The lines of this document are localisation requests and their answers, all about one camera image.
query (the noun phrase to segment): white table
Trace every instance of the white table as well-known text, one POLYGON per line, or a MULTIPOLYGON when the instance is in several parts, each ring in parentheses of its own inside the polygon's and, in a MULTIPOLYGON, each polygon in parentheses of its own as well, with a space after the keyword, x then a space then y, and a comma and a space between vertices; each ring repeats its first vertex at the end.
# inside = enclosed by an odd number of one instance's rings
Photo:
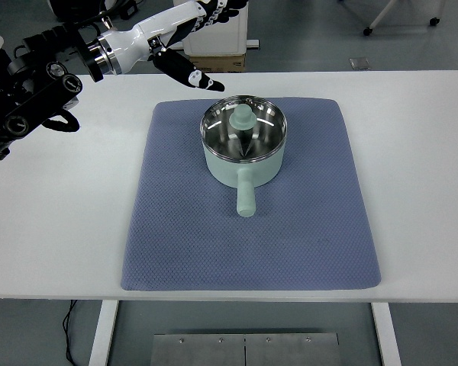
POLYGON ((388 302, 458 302, 458 71, 214 79, 226 85, 224 93, 185 88, 164 75, 111 76, 97 85, 85 76, 73 109, 82 125, 78 133, 39 128, 12 144, 11 155, 0 162, 0 297, 365 301, 376 303, 377 310, 388 302), (153 108, 161 101, 238 94, 329 98, 340 105, 380 285, 354 291, 121 289, 153 108))

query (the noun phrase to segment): chair wheel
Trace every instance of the chair wheel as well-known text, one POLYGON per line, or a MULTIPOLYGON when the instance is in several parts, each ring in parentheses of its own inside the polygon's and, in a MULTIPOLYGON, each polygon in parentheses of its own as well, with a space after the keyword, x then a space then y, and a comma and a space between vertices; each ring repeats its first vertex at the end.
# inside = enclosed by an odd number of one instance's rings
POLYGON ((432 18, 430 21, 429 21, 429 25, 432 26, 432 27, 436 27, 436 25, 440 22, 440 20, 438 18, 432 18))

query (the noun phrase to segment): metal plate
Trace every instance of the metal plate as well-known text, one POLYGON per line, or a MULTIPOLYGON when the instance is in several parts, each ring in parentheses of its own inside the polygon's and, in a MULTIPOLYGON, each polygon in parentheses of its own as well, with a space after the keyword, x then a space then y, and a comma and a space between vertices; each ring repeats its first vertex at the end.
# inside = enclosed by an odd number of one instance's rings
POLYGON ((244 334, 155 335, 151 366, 244 366, 244 334))
POLYGON ((291 333, 246 335, 247 366, 339 366, 337 334, 291 333))
POLYGON ((353 70, 371 70, 372 67, 366 57, 358 57, 356 59, 350 59, 351 67, 353 70))
POLYGON ((155 335, 151 366, 341 366, 336 333, 155 335))

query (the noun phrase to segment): pot lid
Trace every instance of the pot lid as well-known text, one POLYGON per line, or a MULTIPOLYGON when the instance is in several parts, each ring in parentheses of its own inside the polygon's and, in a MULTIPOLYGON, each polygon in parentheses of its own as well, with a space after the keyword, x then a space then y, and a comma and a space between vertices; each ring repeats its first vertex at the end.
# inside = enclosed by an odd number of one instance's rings
POLYGON ((287 123, 270 101, 237 95, 213 104, 200 124, 202 141, 211 153, 231 162, 255 162, 284 144, 287 123))

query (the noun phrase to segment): lid knob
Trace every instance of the lid knob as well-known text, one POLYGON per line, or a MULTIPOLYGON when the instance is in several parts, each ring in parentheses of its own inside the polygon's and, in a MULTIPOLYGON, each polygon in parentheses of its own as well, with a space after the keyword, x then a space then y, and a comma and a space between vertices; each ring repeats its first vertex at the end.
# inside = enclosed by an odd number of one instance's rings
POLYGON ((256 126, 256 115, 247 104, 239 104, 229 117, 229 124, 236 130, 250 130, 256 126))

